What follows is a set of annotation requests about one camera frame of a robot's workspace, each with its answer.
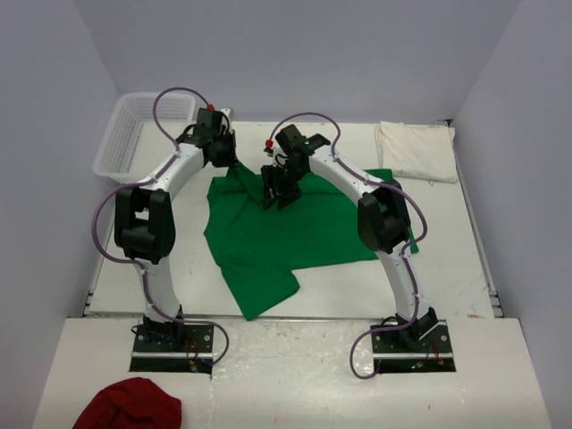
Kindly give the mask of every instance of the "folded white towel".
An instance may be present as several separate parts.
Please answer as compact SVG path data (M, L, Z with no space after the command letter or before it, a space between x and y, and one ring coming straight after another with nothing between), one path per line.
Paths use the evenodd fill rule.
M454 137L455 129L446 125L381 122L375 127L379 165L395 177L456 183Z

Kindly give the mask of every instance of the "red fabric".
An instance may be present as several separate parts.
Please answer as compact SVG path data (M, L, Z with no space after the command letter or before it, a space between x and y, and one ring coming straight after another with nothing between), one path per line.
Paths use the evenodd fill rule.
M89 402L73 429L180 429L181 401L146 378L106 387Z

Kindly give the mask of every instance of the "white basket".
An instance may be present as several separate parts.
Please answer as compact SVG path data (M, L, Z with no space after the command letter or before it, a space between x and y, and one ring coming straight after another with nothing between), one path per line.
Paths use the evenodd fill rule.
M172 142L153 121L157 94L127 94L119 99L93 164L95 174L119 183L140 181L172 153ZM189 94L167 94L157 106L161 125L175 138L194 114L195 98Z

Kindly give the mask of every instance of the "white floor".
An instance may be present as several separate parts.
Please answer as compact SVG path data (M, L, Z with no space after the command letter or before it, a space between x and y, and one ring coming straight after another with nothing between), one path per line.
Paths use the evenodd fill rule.
M361 322L223 320L231 348L212 380L199 374L129 373L134 319L70 319L47 380L36 429L72 427L98 391L144 376L181 399L183 428L550 427L520 325L514 319L449 320L458 371L385 374L348 367ZM222 348L215 335L215 351ZM357 351L371 371L371 343Z
M262 149L273 126L268 122L234 123L239 159L254 171L270 161ZM328 138L334 136L329 124L307 123L299 127L308 136L317 132ZM339 150L362 168L376 168L374 125L341 124L341 129ZM134 162L149 165L144 157ZM173 202L177 242L171 254L172 277L187 315L240 315L203 235L208 220L206 193L216 174L222 175L224 170L208 166L189 181ZM412 261L438 316L493 317L460 185L411 179L400 182L429 222L429 235L420 243L421 251ZM414 214L412 222L414 232L419 233L420 224ZM113 240L108 250L122 255ZM371 319L395 312L387 277L377 261L311 268L295 274L301 286L299 292L264 315ZM134 269L105 260L90 311L97 315L141 314L144 308Z

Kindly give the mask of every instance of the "purple cable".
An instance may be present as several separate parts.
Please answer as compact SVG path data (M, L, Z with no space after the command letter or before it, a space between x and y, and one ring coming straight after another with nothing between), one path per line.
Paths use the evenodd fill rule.
M333 142L332 142L332 158L334 159L334 161L336 161L341 168L343 168L346 172L348 172L349 174L351 174L352 176L354 176L356 179L362 181L363 183L365 183L366 185L371 185L371 186L378 186L380 188L385 188L385 189L389 189L392 192L395 192L399 195L401 195L402 197L404 197L410 205L413 206L413 208L415 209L417 215L419 216L420 220L421 220L421 225L423 228L423 231L421 232L421 235L419 237L417 237L414 240L408 241L403 248L401 248L401 252L400 252L400 256L401 259L403 260L403 263L405 264L405 267L408 271L409 277L411 278L411 283L413 285L413 293L415 295L415 309L413 310L413 315L411 316L411 319L409 319L409 321L406 324L400 324L400 325L395 325L395 326L382 326L379 328L374 328L374 329L370 329L369 331L365 331L362 334L360 334L356 340L353 342L353 344L351 345L351 350L349 351L349 368L351 369L351 372L359 379L361 380L368 380L370 378L375 377L378 372L377 371L373 371L371 374L367 374L367 375L362 375L362 374L358 374L358 371L356 371L356 368L354 366L354 354L356 352L356 347L358 346L359 342L362 341L364 339L364 337L366 337L367 335L371 335L373 333L379 333L379 332L389 332L389 331L400 331L402 329L407 329L409 328L409 326L411 326L417 319L417 315L419 313L419 285L417 284L417 280L415 278L415 274L413 273L413 269L411 268L411 264L409 263L408 259L405 257L405 252L408 248L410 248L411 246L413 246L414 244L418 243L419 241L423 240L426 236L427 236L427 219L425 218L425 216L423 215L423 212L421 211L421 207L419 207L419 205L415 202L415 200L409 196L409 194L407 194L406 192L404 192L402 189L396 187L396 186L392 186L388 183L385 183L383 181L371 181L369 179L367 179L367 177L362 176L360 173L355 172L354 170L351 169L351 167L349 165L347 165L346 163L344 163L336 154L336 146L338 144L338 140L340 140L341 137L341 129L340 129L340 125L338 125L338 123L332 119L330 116L327 116L325 114L320 114L317 112L302 112L300 114L293 114L291 116L288 116L286 119L280 121L278 123L278 125L276 125L274 127L274 129L272 130L272 133L270 135L270 139L272 139L274 137L274 134L276 133L276 131L287 121L289 121L290 119L294 119L297 118L299 116L304 116L307 114L311 114L314 116L319 116L321 118L324 118L326 121L330 122L335 129L338 131L338 134L336 135L336 137L334 138Z
M107 201L109 201L113 196L115 196L115 194L117 194L121 190L129 189L129 188L135 188L138 186L148 186L148 185L155 183L155 181L158 178L160 178L169 169L169 167L172 165L172 163L174 163L175 160L179 157L179 154L178 154L179 143L177 143L177 140L175 140L175 138L173 136L171 136L171 134L169 134L165 128L163 128L163 126L159 122L159 118L157 117L157 106L159 104L159 100L165 94L168 94L168 93L173 92L173 91L190 92L190 93L196 95L197 97L199 97L201 100L203 100L205 102L206 105L208 105L206 98L204 98L196 90L191 89L191 88L184 88L184 87L168 88L165 91L161 92L156 97L155 102L153 103L153 120L155 121L157 128L163 133L163 135L165 135L173 143L173 145L175 147L175 151L177 153L175 153L169 159L169 161L167 161L167 163L163 166L163 168L161 168L161 170L159 170L159 172L156 174L154 179L149 179L148 181L141 181L141 182L135 182L135 183L124 183L123 185L118 186L117 188L112 190L109 194L107 194L104 197L104 199L102 199L101 202L97 205L96 211L94 212L93 218L91 219L91 239L93 240L94 244L96 245L96 248L99 251L99 253L101 253L105 258L107 258L110 261L115 262L117 264L133 264L133 265L138 266L141 269L141 272L142 272L141 279L143 281L143 293L145 294L145 299L147 300L147 302L149 303L151 308L153 308L158 315L160 315L161 317L163 317L167 320L170 320L172 322L176 322L178 324L208 324L208 325L211 325L215 328L218 328L223 333L223 336L225 339L225 346L224 346L223 353L221 353L221 355L216 360L213 361L212 365L215 365L215 364L218 364L224 358L224 355L226 355L227 351L229 350L229 345L230 345L231 341L229 339L229 334L226 332L226 330L221 325L219 325L217 322L208 322L208 321L200 321L200 320L199 321L193 321L193 320L179 319L177 317L172 317L170 315L167 315L163 310L161 310L161 308L159 308L156 305L156 303L151 298L151 293L149 291L149 281L148 281L147 273L145 271L145 266L143 265L143 263L141 263L140 261L136 261L135 259L122 259L119 257L114 257L113 255L108 253L107 250L104 249L104 247L101 245L101 242L99 241L99 236L97 235L97 221L99 219L99 216L101 215L101 212L102 212L105 204L107 204Z

